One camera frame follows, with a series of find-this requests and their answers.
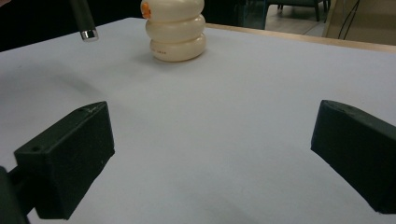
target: chair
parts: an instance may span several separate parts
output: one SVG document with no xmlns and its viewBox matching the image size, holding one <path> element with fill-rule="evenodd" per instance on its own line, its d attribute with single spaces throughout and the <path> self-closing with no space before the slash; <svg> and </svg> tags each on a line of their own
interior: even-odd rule
<svg viewBox="0 0 396 224">
<path fill-rule="evenodd" d="M 328 7 L 330 7 L 331 0 L 264 0 L 264 12 L 263 12 L 263 22 L 262 29 L 265 30 L 265 21 L 267 18 L 268 7 L 271 5 L 277 5 L 278 9 L 283 9 L 283 6 L 293 6 L 293 7 L 314 7 L 317 14 L 317 21 L 319 21 L 319 2 L 323 2 L 324 11 L 327 12 Z"/>
</svg>

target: chrome tip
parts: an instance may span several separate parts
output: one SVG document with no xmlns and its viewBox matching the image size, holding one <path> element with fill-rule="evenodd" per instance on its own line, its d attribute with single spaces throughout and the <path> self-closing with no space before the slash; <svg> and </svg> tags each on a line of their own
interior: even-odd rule
<svg viewBox="0 0 396 224">
<path fill-rule="evenodd" d="M 99 39 L 99 35 L 96 30 L 83 31 L 81 33 L 81 38 L 84 42 L 92 42 Z"/>
</svg>

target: white table surface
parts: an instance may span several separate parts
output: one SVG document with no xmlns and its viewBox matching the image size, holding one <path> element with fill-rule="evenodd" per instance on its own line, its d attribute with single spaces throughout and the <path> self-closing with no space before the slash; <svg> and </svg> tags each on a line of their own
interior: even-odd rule
<svg viewBox="0 0 396 224">
<path fill-rule="evenodd" d="M 396 54 L 205 29 L 203 55 L 163 63 L 143 20 L 98 32 L 0 52 L 8 170 L 51 124 L 108 102 L 116 154 L 67 223 L 396 223 L 310 150 L 323 99 L 396 124 Z"/>
</svg>

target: plastic bottle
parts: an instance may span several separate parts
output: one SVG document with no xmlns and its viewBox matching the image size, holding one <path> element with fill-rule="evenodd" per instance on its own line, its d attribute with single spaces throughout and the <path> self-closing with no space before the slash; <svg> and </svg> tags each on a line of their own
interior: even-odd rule
<svg viewBox="0 0 396 224">
<path fill-rule="evenodd" d="M 143 0 L 140 4 L 155 58 L 181 62 L 199 56 L 206 46 L 203 34 L 204 0 Z"/>
</svg>

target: floor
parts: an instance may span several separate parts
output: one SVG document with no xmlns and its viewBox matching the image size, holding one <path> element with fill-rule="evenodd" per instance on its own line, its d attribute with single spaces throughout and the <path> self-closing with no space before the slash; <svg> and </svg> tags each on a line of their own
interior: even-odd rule
<svg viewBox="0 0 396 224">
<path fill-rule="evenodd" d="M 244 27 L 261 29 L 262 28 L 262 1 L 253 1 L 247 7 Z M 276 5 L 268 9 L 265 30 L 277 31 L 282 33 L 297 35 L 322 36 L 326 13 L 323 4 L 319 3 L 320 21 L 317 21 L 315 9 L 312 7 L 288 7 L 278 10 Z"/>
</svg>

